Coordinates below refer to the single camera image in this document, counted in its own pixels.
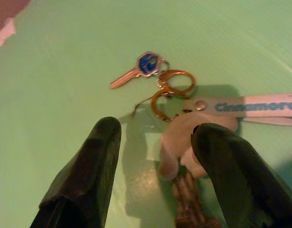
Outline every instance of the black object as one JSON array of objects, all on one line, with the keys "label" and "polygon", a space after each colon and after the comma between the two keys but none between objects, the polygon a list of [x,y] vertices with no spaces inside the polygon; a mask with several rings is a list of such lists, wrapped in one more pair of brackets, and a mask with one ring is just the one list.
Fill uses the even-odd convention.
[{"label": "black object", "polygon": [[292,191],[246,140],[204,123],[191,142],[229,228],[292,228]]},{"label": "black object", "polygon": [[99,120],[52,182],[31,228],[104,228],[120,141],[119,121]]}]

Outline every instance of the green mat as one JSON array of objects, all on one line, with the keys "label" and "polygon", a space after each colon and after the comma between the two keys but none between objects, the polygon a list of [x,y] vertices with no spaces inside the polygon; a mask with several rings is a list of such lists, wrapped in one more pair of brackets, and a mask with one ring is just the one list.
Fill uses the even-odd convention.
[{"label": "green mat", "polygon": [[[0,48],[0,228],[31,224],[57,172],[104,116],[123,131],[106,227],[173,227],[175,201],[156,172],[166,123],[149,103],[128,118],[158,90],[156,79],[109,89],[146,51],[192,73],[196,95],[292,93],[292,0],[34,0],[15,25]],[[292,127],[240,128],[292,188]],[[200,186],[205,210],[223,221],[210,179]]]}]

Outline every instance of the gold key ring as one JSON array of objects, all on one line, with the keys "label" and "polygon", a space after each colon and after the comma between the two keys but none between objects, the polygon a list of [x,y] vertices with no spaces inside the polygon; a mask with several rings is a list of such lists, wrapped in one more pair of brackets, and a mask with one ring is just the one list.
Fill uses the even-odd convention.
[{"label": "gold key ring", "polygon": [[[174,76],[187,76],[191,79],[192,83],[191,85],[185,89],[185,90],[178,90],[170,86],[168,83],[168,80]],[[195,78],[192,74],[183,71],[183,70],[168,70],[163,72],[158,79],[158,85],[160,86],[160,90],[156,92],[152,97],[151,97],[151,109],[156,115],[156,117],[160,118],[163,121],[169,122],[172,121],[176,116],[169,118],[165,114],[163,114],[156,106],[156,100],[161,97],[161,96],[168,96],[168,95],[180,95],[186,97],[186,94],[188,94],[190,91],[193,90],[195,87]]]}]

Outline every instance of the green table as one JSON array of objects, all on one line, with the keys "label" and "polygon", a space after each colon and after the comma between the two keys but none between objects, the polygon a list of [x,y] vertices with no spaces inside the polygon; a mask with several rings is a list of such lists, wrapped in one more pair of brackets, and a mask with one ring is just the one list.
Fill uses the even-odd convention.
[{"label": "green table", "polygon": [[[149,103],[128,117],[156,79],[109,89],[145,51],[192,73],[196,95],[292,93],[292,0],[34,0],[15,25],[0,48],[0,228],[31,224],[104,116],[123,131],[106,227],[173,227],[175,201],[156,172],[166,123]],[[240,134],[292,188],[292,127],[241,123]],[[200,186],[206,211],[223,221],[210,179]]]}]

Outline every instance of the key blade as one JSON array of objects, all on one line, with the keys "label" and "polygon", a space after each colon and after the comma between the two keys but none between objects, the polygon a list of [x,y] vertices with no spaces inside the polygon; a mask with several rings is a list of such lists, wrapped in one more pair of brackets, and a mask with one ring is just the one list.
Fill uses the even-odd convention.
[{"label": "key blade", "polygon": [[110,83],[111,89],[116,89],[120,86],[123,86],[125,83],[127,83],[131,78],[138,77],[139,71],[136,68],[133,68],[132,70],[129,70],[127,73],[119,77],[118,79],[114,80]]}]

